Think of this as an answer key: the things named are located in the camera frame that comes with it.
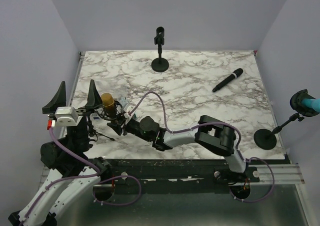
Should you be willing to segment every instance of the gray wall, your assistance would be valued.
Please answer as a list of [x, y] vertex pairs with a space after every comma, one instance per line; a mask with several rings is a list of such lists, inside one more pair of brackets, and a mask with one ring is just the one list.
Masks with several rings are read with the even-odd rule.
[[286, 0], [52, 0], [75, 44], [87, 50], [255, 50]]
[[78, 50], [51, 0], [0, 0], [0, 225], [37, 191], [49, 141], [44, 106], [66, 80]]
[[[293, 110], [291, 96], [308, 89], [320, 97], [320, 0], [287, 0], [264, 39], [258, 65], [278, 124]], [[293, 122], [281, 133], [291, 159], [298, 162], [320, 220], [320, 116]]]

